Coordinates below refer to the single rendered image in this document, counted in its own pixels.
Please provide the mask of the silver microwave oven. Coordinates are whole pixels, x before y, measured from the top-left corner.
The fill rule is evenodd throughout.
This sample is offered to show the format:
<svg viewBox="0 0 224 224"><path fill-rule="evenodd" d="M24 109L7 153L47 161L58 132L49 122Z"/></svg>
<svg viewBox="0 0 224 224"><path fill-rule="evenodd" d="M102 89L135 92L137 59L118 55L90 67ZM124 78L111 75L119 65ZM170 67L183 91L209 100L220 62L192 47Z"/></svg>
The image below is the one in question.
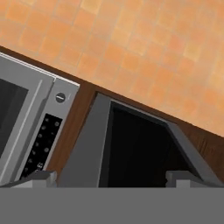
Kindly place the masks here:
<svg viewBox="0 0 224 224"><path fill-rule="evenodd" d="M55 81L45 100L44 107L41 109L41 115L31 136L28 149L23 156L23 160L20 162L15 178L10 182L26 178L35 171L43 171L46 169L74 102L74 98L80 88L80 85L74 81L59 77L54 73L49 73L29 63L24 63L46 72L54 77Z"/></svg>

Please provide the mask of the grey appliance with dark opening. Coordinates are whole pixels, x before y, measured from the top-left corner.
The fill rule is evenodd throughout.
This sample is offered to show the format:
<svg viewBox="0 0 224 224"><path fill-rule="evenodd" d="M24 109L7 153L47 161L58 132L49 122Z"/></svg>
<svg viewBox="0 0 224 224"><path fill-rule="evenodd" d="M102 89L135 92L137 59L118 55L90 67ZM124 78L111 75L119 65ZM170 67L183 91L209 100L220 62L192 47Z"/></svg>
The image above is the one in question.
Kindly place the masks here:
<svg viewBox="0 0 224 224"><path fill-rule="evenodd" d="M176 123L98 94L59 186L163 188L168 171L224 185Z"/></svg>

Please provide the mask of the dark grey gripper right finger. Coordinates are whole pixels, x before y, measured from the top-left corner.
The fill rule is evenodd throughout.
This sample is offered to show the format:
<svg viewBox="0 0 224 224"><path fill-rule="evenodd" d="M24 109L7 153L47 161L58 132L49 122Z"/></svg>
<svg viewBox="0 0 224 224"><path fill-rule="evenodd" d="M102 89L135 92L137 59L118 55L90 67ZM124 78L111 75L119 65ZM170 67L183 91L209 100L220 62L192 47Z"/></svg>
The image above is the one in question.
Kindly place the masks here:
<svg viewBox="0 0 224 224"><path fill-rule="evenodd" d="M224 188L223 184L215 184L192 175L189 171L168 171L165 174L165 186L170 188Z"/></svg>

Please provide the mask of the silver microwave door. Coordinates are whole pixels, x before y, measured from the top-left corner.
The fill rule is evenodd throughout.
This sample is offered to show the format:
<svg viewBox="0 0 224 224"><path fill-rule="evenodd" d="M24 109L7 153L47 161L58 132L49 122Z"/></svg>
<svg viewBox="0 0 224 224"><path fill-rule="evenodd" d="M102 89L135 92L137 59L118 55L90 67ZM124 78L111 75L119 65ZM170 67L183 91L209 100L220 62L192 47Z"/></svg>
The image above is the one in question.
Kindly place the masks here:
<svg viewBox="0 0 224 224"><path fill-rule="evenodd" d="M37 81L49 81L50 79L53 79L53 82L55 81L55 78L46 72L0 52L0 159L6 149L6 144L11 136L11 132L13 131L29 89ZM34 130L46 98L42 101L38 116L33 124ZM28 141L25 143L24 150L19 157L10 181L15 178L20 162L23 160L23 156L32 139L34 130L28 136ZM9 182L0 183L0 185L5 185Z"/></svg>

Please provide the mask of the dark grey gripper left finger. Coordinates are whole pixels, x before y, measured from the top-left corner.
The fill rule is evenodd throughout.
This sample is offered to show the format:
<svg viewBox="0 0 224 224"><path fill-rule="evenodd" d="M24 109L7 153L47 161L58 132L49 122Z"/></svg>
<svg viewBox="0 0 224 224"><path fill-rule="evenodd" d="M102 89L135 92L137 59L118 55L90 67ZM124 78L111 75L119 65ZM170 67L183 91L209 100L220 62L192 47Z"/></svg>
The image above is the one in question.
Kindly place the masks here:
<svg viewBox="0 0 224 224"><path fill-rule="evenodd" d="M35 171L26 178L0 185L0 188L53 188L57 186L56 171Z"/></svg>

